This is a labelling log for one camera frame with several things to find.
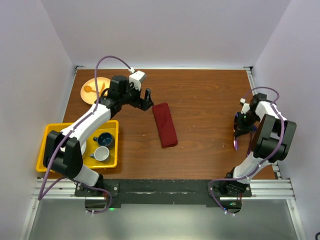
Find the dark red cloth napkin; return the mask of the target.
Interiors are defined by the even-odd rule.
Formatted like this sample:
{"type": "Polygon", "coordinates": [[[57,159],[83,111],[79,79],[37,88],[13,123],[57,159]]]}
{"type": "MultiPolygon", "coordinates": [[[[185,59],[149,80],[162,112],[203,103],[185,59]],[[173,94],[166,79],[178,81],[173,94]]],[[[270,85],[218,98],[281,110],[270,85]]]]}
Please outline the dark red cloth napkin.
{"type": "Polygon", "coordinates": [[[157,126],[161,147],[174,147],[178,144],[175,126],[172,120],[169,105],[166,102],[154,105],[152,113],[157,126]]]}

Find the purple iridescent utensil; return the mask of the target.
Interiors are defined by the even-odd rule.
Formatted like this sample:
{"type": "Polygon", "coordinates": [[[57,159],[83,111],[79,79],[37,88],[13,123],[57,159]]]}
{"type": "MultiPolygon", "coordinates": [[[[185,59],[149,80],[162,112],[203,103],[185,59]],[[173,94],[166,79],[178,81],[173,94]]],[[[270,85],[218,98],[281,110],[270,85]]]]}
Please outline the purple iridescent utensil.
{"type": "Polygon", "coordinates": [[[250,132],[250,140],[249,140],[249,145],[248,145],[248,148],[247,148],[247,153],[246,153],[246,156],[248,157],[250,152],[251,152],[251,146],[252,146],[252,141],[253,141],[253,136],[255,134],[255,132],[257,131],[257,127],[254,125],[253,126],[253,131],[250,132]]]}

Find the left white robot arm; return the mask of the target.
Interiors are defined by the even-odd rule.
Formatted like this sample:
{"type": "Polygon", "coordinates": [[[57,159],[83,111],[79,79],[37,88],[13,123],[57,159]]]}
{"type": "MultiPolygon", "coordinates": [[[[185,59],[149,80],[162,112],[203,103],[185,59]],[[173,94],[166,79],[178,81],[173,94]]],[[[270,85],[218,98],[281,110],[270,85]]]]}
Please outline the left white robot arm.
{"type": "Polygon", "coordinates": [[[137,71],[129,77],[112,77],[107,96],[100,96],[76,122],[60,132],[52,130],[46,137],[43,164],[69,179],[86,185],[86,191],[99,196],[104,190],[102,176],[84,165],[81,147],[102,124],[112,119],[124,105],[143,111],[153,106],[150,89],[141,98],[141,85],[146,74],[137,71]]]}

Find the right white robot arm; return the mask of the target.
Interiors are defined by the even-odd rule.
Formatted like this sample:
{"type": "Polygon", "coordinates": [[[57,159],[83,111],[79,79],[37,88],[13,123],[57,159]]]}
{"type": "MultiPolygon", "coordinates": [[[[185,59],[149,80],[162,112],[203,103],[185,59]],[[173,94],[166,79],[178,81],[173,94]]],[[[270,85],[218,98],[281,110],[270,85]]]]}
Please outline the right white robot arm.
{"type": "Polygon", "coordinates": [[[250,103],[245,99],[240,103],[242,109],[234,117],[234,144],[240,136],[253,136],[245,160],[219,184],[221,192],[230,197],[244,193],[261,169],[286,158],[297,128],[295,122],[282,116],[266,94],[255,94],[250,103]]]}

